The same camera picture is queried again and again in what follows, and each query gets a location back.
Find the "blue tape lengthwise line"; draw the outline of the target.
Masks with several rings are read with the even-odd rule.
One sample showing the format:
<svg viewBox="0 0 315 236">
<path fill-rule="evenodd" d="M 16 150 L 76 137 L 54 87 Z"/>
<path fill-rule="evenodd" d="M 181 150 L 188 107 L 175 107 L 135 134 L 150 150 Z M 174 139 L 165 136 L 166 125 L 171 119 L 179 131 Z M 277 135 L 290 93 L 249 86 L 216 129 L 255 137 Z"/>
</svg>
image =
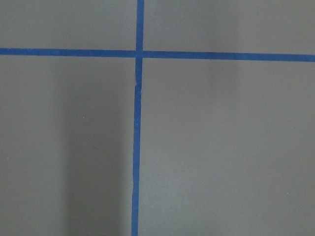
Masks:
<svg viewBox="0 0 315 236">
<path fill-rule="evenodd" d="M 131 235 L 138 235 L 139 186 L 140 186 L 140 145 L 141 145 L 141 100 L 143 73 L 144 0 L 137 1 L 136 42 L 135 42 L 135 90 L 134 90 L 134 133 L 132 159 L 132 211 Z"/>
</svg>

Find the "blue tape crosswise line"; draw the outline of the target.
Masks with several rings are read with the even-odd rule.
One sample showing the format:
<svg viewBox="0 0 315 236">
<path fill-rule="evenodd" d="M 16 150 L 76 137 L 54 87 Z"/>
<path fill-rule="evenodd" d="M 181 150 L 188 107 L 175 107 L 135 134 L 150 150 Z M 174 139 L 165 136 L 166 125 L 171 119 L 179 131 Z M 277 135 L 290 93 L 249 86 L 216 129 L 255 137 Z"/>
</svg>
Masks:
<svg viewBox="0 0 315 236">
<path fill-rule="evenodd" d="M 171 51 L 130 51 L 90 49 L 38 49 L 1 48 L 6 56 L 56 56 L 56 57 L 102 57 L 102 58 L 146 58 L 146 59 L 213 59 L 213 60 L 254 60 L 314 62 L 314 55 L 223 53 L 223 52 L 171 52 Z"/>
</svg>

